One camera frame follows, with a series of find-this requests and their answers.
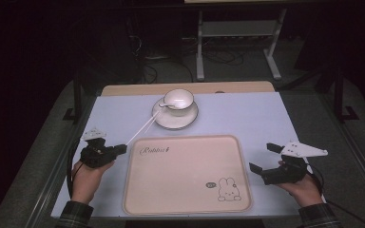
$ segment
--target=cartoon bunny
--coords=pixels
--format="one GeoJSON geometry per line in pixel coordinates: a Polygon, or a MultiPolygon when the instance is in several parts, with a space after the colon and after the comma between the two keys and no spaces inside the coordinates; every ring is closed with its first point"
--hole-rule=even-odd
{"type": "Polygon", "coordinates": [[[239,188],[232,178],[222,178],[219,180],[219,201],[241,200],[239,188]]]}

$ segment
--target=bunny ear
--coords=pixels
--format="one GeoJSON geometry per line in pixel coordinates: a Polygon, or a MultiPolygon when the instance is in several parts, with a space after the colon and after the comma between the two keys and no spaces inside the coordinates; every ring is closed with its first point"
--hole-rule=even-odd
{"type": "Polygon", "coordinates": [[[220,179],[219,186],[227,186],[227,179],[220,179]]]}
{"type": "Polygon", "coordinates": [[[232,179],[232,178],[229,178],[226,181],[227,181],[228,185],[233,185],[234,184],[234,179],[232,179]]]}

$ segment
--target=plaid sleeve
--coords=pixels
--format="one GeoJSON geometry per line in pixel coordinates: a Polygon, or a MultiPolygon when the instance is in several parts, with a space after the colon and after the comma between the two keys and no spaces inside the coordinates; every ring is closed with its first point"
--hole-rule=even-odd
{"type": "Polygon", "coordinates": [[[68,201],[64,208],[56,228],[86,228],[90,220],[93,208],[76,201],[68,201]]]}
{"type": "Polygon", "coordinates": [[[326,203],[303,207],[298,210],[303,221],[303,227],[340,228],[343,227],[334,212],[326,203]]]}

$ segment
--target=beige tray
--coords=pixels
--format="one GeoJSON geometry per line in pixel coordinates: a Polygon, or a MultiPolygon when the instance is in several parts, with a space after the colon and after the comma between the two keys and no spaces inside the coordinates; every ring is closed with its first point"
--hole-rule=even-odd
{"type": "Polygon", "coordinates": [[[131,149],[129,215],[240,212],[252,198],[233,136],[147,138],[131,149]]]}

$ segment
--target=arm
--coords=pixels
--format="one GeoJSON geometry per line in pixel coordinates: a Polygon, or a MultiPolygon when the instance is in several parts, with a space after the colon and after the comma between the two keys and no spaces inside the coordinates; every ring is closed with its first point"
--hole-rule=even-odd
{"type": "Polygon", "coordinates": [[[103,174],[113,164],[114,161],[94,169],[83,165],[80,161],[74,164],[72,199],[67,202],[55,226],[56,228],[87,227],[93,213],[93,208],[88,204],[93,200],[103,174]]]}
{"type": "Polygon", "coordinates": [[[315,181],[309,175],[296,183],[281,183],[277,186],[288,191],[301,206],[298,212],[305,228],[342,227],[329,205],[322,200],[315,181]]]}

